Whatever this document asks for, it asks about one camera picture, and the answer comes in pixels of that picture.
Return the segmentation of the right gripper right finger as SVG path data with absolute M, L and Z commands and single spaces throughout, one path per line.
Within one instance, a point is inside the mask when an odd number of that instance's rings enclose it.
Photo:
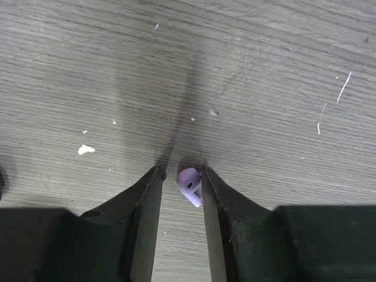
M 269 210 L 202 169 L 213 281 L 374 281 L 375 206 Z

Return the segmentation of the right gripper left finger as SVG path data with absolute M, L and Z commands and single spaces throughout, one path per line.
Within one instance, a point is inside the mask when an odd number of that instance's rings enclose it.
M 150 281 L 166 171 L 77 216 L 62 208 L 1 209 L 2 281 Z

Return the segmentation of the lilac earbud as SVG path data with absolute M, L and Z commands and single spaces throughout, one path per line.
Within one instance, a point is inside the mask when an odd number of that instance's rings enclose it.
M 196 193 L 201 179 L 200 173 L 193 167 L 182 170 L 176 177 L 178 189 L 194 207 L 202 205 L 202 200 Z

